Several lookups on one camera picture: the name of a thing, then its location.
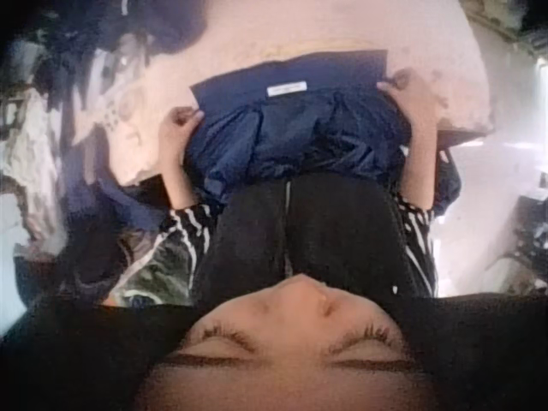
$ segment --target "floor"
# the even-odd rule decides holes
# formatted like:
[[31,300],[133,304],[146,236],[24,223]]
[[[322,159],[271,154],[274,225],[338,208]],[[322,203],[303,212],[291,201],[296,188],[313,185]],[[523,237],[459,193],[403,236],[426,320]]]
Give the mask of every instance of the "floor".
[[[511,246],[516,199],[538,184],[538,167],[546,161],[546,78],[532,58],[496,34],[476,26],[474,33],[491,83],[497,131],[453,151],[463,190],[433,230],[440,296],[488,290],[482,273]],[[1,335],[24,312],[11,256],[27,236],[13,196],[0,197],[0,211]]]

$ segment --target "white label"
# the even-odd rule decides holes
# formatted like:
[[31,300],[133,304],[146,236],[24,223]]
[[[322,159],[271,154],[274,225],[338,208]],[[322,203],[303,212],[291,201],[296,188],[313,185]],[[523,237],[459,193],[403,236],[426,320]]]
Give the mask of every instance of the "white label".
[[268,92],[268,97],[276,97],[292,92],[305,92],[307,89],[307,83],[305,81],[299,81],[298,83],[280,84],[279,86],[268,87],[266,92]]

